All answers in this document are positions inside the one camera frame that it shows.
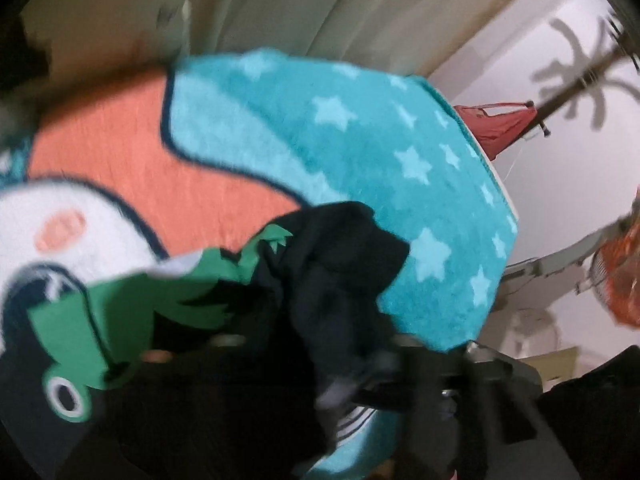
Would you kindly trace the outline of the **striped navy patch pants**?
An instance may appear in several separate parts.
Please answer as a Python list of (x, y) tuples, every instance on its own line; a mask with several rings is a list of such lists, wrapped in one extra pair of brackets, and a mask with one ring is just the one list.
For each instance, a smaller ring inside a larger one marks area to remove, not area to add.
[(82, 286), (35, 266), (1, 324), (6, 479), (297, 479), (397, 365), (378, 300), (408, 243), (350, 202)]

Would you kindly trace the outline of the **beige flower curtain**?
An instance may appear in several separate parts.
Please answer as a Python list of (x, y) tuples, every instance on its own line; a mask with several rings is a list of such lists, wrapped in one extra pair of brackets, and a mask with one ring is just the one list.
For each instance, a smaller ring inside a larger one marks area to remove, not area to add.
[(29, 0), (54, 82), (178, 55), (273, 48), (427, 75), (511, 0)]

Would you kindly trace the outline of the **teal cartoon fleece blanket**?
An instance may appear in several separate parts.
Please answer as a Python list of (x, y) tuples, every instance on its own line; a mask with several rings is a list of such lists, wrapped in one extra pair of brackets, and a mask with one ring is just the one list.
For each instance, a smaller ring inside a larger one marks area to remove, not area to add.
[(199, 278), (270, 222), (356, 200), (410, 255), (381, 307), (449, 350), (477, 337), (518, 217), (424, 79), (257, 50), (80, 96), (1, 156), (1, 427), (51, 479), (101, 415), (104, 347), (156, 344)]

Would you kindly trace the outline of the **dark coat rack pole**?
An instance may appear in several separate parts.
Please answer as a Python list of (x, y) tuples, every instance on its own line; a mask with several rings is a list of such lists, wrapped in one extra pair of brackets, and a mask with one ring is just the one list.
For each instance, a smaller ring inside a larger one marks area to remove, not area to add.
[(590, 53), (584, 50), (574, 30), (564, 21), (554, 18), (549, 22), (549, 26), (568, 43), (572, 51), (572, 60), (565, 64), (555, 58), (530, 77), (533, 82), (544, 82), (554, 78), (559, 78), (561, 82), (556, 86), (540, 89), (542, 101), (536, 105), (537, 115), (526, 126), (524, 132), (529, 133), (539, 128), (544, 136), (551, 136), (546, 120), (561, 108), (566, 109), (565, 119), (575, 119), (579, 100), (585, 96), (593, 102), (591, 128), (599, 131), (606, 118), (605, 89), (617, 89), (627, 93), (634, 100), (639, 99), (638, 87), (623, 79), (608, 76), (612, 68), (623, 62), (638, 67), (639, 49), (634, 46), (631, 36), (615, 14), (600, 19), (597, 41)]

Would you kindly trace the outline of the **orange standing fan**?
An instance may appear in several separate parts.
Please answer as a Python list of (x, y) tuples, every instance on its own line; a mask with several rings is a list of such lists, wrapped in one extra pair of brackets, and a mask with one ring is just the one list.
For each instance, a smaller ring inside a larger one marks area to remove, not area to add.
[(548, 278), (570, 266), (590, 267), (575, 292), (594, 293), (615, 322), (639, 326), (639, 211), (634, 209), (557, 252), (506, 267), (501, 281)]

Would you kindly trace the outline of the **red bag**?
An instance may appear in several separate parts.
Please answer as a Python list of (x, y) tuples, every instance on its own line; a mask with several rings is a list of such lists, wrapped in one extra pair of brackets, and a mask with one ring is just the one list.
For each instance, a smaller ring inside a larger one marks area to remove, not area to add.
[(533, 101), (455, 105), (454, 110), (490, 160), (518, 140), (537, 116)]

